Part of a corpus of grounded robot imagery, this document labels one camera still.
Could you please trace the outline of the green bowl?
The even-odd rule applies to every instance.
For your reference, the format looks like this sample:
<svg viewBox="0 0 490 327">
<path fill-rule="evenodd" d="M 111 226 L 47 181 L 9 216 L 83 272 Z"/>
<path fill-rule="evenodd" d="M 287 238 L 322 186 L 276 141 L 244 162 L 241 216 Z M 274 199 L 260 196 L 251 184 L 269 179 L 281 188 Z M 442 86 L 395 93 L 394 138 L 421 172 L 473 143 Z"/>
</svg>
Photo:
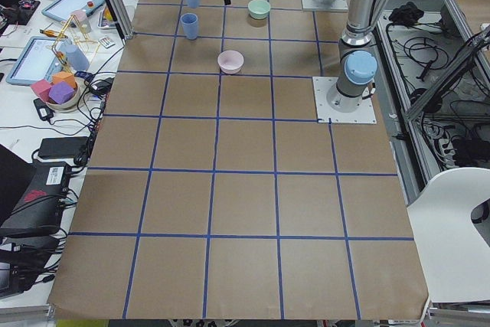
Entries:
<svg viewBox="0 0 490 327">
<path fill-rule="evenodd" d="M 263 20 L 269 16 L 271 6 L 267 0 L 251 0 L 248 5 L 249 16 L 255 20 Z"/>
</svg>

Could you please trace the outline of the pink bowl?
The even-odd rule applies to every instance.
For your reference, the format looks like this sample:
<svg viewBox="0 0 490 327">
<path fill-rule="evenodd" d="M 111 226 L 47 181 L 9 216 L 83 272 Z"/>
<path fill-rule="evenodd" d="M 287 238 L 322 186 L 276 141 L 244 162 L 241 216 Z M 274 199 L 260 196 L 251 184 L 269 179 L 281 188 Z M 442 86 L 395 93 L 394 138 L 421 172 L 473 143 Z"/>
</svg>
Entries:
<svg viewBox="0 0 490 327">
<path fill-rule="evenodd" d="M 217 57 L 220 70 L 226 74 L 237 74 L 244 64 L 244 56 L 239 51 L 223 51 Z"/>
</svg>

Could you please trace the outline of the metal tray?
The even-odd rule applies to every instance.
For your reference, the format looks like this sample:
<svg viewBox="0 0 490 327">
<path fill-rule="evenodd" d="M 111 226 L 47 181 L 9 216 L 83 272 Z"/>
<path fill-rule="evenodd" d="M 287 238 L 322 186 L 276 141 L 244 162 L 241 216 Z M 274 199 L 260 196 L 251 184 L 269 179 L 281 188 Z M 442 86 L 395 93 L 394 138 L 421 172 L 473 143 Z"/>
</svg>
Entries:
<svg viewBox="0 0 490 327">
<path fill-rule="evenodd" d="M 116 28 L 116 23 L 107 8 L 99 13 L 97 27 L 104 31 Z"/>
</svg>

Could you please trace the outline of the far teach pendant tablet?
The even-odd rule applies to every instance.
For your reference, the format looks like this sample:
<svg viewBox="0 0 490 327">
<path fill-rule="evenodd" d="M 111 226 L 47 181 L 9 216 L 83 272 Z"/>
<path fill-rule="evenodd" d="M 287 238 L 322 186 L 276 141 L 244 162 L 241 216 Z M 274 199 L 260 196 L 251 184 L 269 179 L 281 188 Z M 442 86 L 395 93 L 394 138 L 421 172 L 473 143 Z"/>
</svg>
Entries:
<svg viewBox="0 0 490 327">
<path fill-rule="evenodd" d="M 56 0 L 41 13 L 55 21 L 65 22 L 73 11 L 83 10 L 90 16 L 104 4 L 105 0 Z"/>
</svg>

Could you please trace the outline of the teach pendant tablet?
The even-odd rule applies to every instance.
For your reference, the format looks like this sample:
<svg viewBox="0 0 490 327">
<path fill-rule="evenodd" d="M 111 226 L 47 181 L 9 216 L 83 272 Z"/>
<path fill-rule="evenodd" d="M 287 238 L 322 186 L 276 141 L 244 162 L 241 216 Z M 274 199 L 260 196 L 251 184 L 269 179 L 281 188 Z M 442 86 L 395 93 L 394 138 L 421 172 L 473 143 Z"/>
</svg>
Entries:
<svg viewBox="0 0 490 327">
<path fill-rule="evenodd" d="M 52 75 L 63 69 L 62 63 L 51 50 L 54 42 L 54 38 L 31 37 L 8 73 L 6 82 L 30 86 L 43 79 L 51 81 Z"/>
<path fill-rule="evenodd" d="M 41 13 L 55 21 L 65 22 L 73 11 L 83 10 L 90 16 L 104 4 L 105 0 L 56 0 Z"/>
</svg>

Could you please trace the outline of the pink cup on desk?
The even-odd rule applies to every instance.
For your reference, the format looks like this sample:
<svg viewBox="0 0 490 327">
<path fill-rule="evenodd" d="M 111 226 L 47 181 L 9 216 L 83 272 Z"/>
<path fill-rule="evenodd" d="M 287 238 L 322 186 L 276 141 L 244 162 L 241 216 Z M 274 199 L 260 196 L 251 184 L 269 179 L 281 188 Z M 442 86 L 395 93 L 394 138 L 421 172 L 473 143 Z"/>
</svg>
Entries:
<svg viewBox="0 0 490 327">
<path fill-rule="evenodd" d="M 71 12 L 71 15 L 77 20 L 82 29 L 89 29 L 90 23 L 88 22 L 87 14 L 83 9 L 78 9 Z"/>
</svg>

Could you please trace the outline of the blue cup on rack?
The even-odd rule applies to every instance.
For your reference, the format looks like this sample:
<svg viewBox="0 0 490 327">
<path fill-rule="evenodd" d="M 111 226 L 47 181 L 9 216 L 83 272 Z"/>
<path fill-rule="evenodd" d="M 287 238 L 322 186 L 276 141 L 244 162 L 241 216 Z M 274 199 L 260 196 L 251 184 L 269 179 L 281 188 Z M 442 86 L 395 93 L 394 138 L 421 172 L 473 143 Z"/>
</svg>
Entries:
<svg viewBox="0 0 490 327">
<path fill-rule="evenodd" d="M 86 71 L 90 66 L 90 62 L 88 61 L 85 54 L 81 49 L 75 44 L 70 44 L 66 46 L 66 56 L 67 60 L 70 63 L 71 67 L 75 71 Z"/>
</svg>

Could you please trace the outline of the near teach pendant tablet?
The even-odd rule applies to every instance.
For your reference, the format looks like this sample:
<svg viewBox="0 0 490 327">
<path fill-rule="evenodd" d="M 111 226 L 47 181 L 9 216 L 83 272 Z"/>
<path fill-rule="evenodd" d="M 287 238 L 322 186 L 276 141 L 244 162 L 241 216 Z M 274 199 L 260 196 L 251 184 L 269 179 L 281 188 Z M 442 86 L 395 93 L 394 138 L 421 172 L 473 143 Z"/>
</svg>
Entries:
<svg viewBox="0 0 490 327">
<path fill-rule="evenodd" d="M 43 79 L 51 81 L 52 75 L 63 69 L 62 63 L 51 50 L 54 42 L 54 38 L 31 37 L 8 73 L 6 82 L 30 86 Z"/>
</svg>

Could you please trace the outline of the bowl of foam cubes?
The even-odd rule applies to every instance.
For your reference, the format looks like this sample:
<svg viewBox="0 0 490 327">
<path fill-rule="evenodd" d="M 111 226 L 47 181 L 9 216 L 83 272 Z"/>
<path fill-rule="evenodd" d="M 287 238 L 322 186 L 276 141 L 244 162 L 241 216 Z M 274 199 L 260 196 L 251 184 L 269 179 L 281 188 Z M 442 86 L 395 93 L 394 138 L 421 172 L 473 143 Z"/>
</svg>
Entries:
<svg viewBox="0 0 490 327">
<path fill-rule="evenodd" d="M 31 85 L 34 95 L 51 109 L 68 113 L 76 109 L 81 89 L 75 75 L 60 71 L 51 76 L 51 80 L 38 80 Z"/>
</svg>

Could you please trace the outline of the black computer box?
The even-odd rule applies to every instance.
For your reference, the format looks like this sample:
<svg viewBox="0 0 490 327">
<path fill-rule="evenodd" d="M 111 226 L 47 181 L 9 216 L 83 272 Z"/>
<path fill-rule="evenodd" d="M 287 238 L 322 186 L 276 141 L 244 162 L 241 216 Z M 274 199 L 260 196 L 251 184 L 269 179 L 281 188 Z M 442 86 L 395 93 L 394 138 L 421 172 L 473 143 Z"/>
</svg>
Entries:
<svg viewBox="0 0 490 327">
<path fill-rule="evenodd" d="M 68 169 L 64 161 L 27 163 L 1 147 L 1 237 L 40 237 L 59 231 Z"/>
</svg>

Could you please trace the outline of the white chair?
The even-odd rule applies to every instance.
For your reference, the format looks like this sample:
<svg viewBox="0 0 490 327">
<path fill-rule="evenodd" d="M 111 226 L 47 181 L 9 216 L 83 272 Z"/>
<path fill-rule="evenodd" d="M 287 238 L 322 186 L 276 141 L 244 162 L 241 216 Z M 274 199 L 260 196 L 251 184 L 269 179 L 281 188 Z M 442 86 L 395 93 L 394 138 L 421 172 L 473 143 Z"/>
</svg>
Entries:
<svg viewBox="0 0 490 327">
<path fill-rule="evenodd" d="M 489 245 L 472 223 L 472 211 L 489 199 L 489 170 L 440 172 L 408 206 L 430 300 L 489 299 Z"/>
</svg>

